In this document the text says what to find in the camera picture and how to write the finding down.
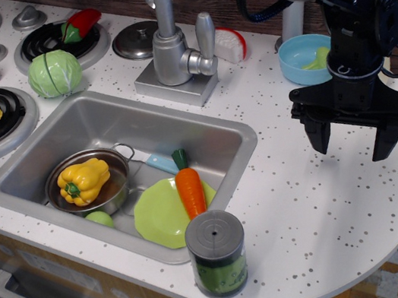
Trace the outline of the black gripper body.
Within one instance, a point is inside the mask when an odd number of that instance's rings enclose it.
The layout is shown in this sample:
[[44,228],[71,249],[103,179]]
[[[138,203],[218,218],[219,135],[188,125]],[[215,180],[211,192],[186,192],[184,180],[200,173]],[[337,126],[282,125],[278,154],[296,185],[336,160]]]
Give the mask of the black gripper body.
[[329,54],[327,70],[331,79],[322,84],[296,88],[289,93],[292,118],[303,125],[304,117],[323,114],[332,124],[363,125],[376,128],[390,119],[398,119],[398,91],[390,89],[379,74],[398,78],[383,69],[392,48],[368,49]]

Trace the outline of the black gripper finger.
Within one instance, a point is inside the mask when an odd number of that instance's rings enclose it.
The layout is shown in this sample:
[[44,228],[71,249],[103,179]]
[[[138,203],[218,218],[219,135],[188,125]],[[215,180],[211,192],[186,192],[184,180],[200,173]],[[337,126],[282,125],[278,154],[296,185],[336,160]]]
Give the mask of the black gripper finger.
[[398,142],[398,119],[390,119],[377,127],[372,160],[385,160]]
[[326,154],[330,139],[330,118],[328,115],[307,114],[303,119],[305,133],[313,149],[318,153]]

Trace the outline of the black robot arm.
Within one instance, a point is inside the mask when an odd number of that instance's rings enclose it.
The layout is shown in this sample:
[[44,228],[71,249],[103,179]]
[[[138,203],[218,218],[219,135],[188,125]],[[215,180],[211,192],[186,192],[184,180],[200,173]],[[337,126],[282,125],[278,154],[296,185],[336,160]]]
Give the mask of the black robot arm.
[[398,49],[398,0],[313,1],[321,5],[330,32],[330,80],[293,90],[292,116],[322,154],[332,124],[373,127],[372,158],[384,160],[398,142],[398,91],[379,78],[385,59]]

